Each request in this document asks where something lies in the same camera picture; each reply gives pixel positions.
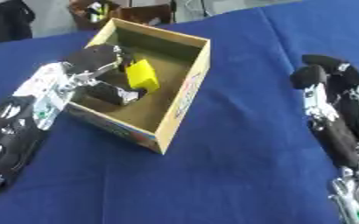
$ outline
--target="black robotic finger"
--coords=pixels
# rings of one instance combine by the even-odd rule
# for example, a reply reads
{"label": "black robotic finger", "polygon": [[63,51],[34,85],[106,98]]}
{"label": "black robotic finger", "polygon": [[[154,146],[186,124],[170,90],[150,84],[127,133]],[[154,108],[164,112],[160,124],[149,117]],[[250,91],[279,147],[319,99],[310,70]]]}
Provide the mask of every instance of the black robotic finger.
{"label": "black robotic finger", "polygon": [[92,45],[82,51],[71,54],[63,59],[70,66],[67,74],[83,74],[86,71],[94,73],[101,67],[118,60],[120,49],[112,45]]}
{"label": "black robotic finger", "polygon": [[99,81],[93,87],[85,87],[85,93],[104,102],[124,106],[140,100],[147,94],[144,88],[131,89],[129,87],[113,86],[107,82]]}
{"label": "black robotic finger", "polygon": [[318,65],[304,66],[290,76],[290,81],[294,88],[305,89],[319,83],[327,83],[327,73]]}
{"label": "black robotic finger", "polygon": [[333,122],[328,119],[310,121],[308,125],[336,167],[343,165],[352,169],[358,167],[357,141],[341,118]]}
{"label": "black robotic finger", "polygon": [[359,71],[349,62],[324,55],[305,54],[302,61],[307,65],[319,65],[328,74],[340,75],[341,88],[356,88],[359,85]]}

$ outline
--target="printed label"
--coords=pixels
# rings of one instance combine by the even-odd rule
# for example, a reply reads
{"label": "printed label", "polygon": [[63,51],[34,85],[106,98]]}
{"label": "printed label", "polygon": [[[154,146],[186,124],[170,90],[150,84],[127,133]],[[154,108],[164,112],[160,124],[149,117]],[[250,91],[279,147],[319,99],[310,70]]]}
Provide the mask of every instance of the printed label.
{"label": "printed label", "polygon": [[184,94],[179,101],[179,106],[175,113],[175,118],[183,116],[187,108],[189,108],[192,103],[192,99],[197,92],[199,81],[200,81],[201,73],[198,73],[185,81]]}

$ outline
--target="black cable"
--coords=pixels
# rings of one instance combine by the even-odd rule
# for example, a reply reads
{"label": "black cable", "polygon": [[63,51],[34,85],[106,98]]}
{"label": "black cable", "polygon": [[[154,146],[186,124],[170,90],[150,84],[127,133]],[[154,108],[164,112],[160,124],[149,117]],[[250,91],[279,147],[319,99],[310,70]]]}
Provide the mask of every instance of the black cable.
{"label": "black cable", "polygon": [[175,0],[172,0],[170,2],[170,8],[172,10],[172,21],[177,24],[177,17],[176,17],[176,12],[177,12],[177,2]]}
{"label": "black cable", "polygon": [[202,6],[202,14],[205,18],[208,17],[208,13],[207,13],[207,10],[206,10],[206,4],[204,3],[204,0],[200,0],[201,1],[201,6]]}

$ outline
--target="black finger pad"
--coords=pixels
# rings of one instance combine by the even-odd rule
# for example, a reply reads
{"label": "black finger pad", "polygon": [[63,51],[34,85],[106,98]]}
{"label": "black finger pad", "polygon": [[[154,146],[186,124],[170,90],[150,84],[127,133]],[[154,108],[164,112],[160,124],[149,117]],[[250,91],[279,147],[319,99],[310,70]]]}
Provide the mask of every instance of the black finger pad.
{"label": "black finger pad", "polygon": [[327,83],[327,73],[321,66],[304,66],[290,76],[290,81],[296,89],[309,88],[318,83]]}

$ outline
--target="box wall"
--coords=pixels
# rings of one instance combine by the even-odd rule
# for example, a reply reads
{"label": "box wall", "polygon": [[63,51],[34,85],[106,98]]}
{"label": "box wall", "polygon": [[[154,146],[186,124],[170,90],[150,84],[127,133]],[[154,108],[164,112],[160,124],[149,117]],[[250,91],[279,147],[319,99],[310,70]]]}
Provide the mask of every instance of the box wall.
{"label": "box wall", "polygon": [[208,40],[155,133],[162,153],[166,152],[208,72],[210,67],[210,48],[211,44]]}

